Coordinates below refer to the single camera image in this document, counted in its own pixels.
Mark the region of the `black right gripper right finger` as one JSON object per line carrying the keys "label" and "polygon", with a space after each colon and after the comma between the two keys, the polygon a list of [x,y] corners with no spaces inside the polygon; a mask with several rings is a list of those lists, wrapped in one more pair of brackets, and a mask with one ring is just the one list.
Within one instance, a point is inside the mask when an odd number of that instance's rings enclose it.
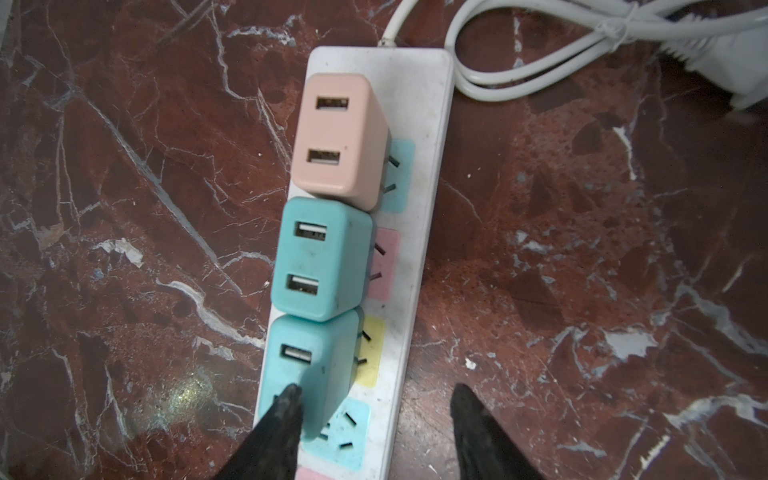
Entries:
{"label": "black right gripper right finger", "polygon": [[543,479],[468,385],[455,386],[450,414],[461,480]]}

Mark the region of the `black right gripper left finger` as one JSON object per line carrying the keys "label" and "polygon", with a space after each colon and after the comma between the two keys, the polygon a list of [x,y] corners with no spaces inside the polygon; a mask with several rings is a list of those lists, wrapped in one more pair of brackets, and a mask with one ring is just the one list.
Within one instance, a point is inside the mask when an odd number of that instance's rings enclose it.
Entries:
{"label": "black right gripper left finger", "polygon": [[302,389],[289,384],[213,479],[294,479],[303,422]]}

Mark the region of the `teal cube charger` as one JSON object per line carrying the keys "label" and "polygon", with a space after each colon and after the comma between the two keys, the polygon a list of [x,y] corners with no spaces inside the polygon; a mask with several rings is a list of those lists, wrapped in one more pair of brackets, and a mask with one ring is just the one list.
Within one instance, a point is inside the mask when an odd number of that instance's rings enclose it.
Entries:
{"label": "teal cube charger", "polygon": [[362,336],[361,310],[325,322],[283,315],[271,324],[257,402],[257,417],[290,384],[302,390],[302,436],[317,437],[355,380]]}
{"label": "teal cube charger", "polygon": [[296,196],[283,210],[271,302],[285,313],[328,321],[361,305],[375,222],[340,201]]}

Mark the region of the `white multicolour power strip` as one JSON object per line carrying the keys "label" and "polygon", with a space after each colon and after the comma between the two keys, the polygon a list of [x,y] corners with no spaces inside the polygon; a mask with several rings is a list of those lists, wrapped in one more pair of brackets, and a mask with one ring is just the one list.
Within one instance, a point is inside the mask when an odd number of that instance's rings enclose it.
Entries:
{"label": "white multicolour power strip", "polygon": [[[319,47],[316,73],[365,76],[388,121],[391,142],[377,207],[355,380],[321,433],[302,436],[300,479],[387,476],[414,328],[453,96],[453,62],[440,49]],[[322,198],[290,178],[287,202]]]}

